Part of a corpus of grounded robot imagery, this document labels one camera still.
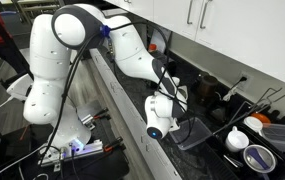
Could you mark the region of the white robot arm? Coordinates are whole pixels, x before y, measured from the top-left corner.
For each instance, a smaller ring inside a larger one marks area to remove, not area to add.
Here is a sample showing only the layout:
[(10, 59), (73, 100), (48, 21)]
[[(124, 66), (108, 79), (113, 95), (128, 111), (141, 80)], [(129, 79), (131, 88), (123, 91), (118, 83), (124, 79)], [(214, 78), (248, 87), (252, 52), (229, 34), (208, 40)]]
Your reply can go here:
[(82, 151), (91, 138), (75, 109), (65, 103), (75, 68), (70, 55), (73, 50), (95, 48), (105, 38), (111, 41), (115, 63), (125, 75), (159, 86), (159, 91), (145, 100), (146, 131), (150, 137), (161, 139), (176, 130), (177, 119), (187, 110), (185, 96), (162, 62), (144, 48), (130, 19), (122, 15), (108, 18), (89, 4), (65, 5), (34, 20), (29, 60), (34, 80), (23, 111), (28, 122), (54, 127), (48, 143), (56, 148)]

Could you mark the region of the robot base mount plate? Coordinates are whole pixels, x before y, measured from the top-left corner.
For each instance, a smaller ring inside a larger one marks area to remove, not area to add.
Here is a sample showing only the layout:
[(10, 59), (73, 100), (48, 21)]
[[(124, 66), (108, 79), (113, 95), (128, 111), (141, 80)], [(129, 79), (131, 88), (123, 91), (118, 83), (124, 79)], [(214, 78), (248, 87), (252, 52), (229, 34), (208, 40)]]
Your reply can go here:
[(103, 152), (103, 142), (95, 140), (93, 143), (85, 145), (82, 149), (75, 146), (62, 147), (60, 149), (50, 148), (43, 160), (39, 160), (41, 167), (51, 166), (61, 161), (70, 161)]

